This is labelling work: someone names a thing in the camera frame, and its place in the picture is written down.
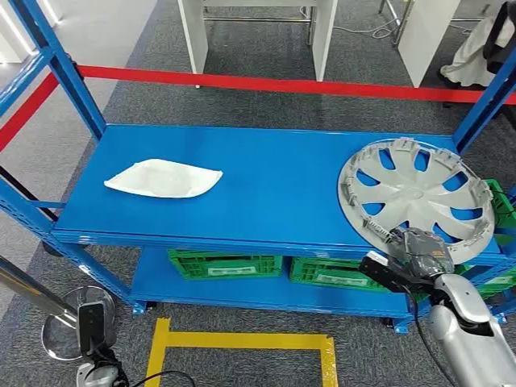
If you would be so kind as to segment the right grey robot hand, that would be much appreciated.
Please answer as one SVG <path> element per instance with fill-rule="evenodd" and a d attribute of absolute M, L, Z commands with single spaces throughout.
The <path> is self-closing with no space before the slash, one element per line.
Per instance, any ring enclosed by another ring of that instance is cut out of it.
<path fill-rule="evenodd" d="M 396 227 L 390 231 L 388 245 L 393 264 L 415 277 L 430 279 L 455 270 L 447 244 L 432 232 Z"/>

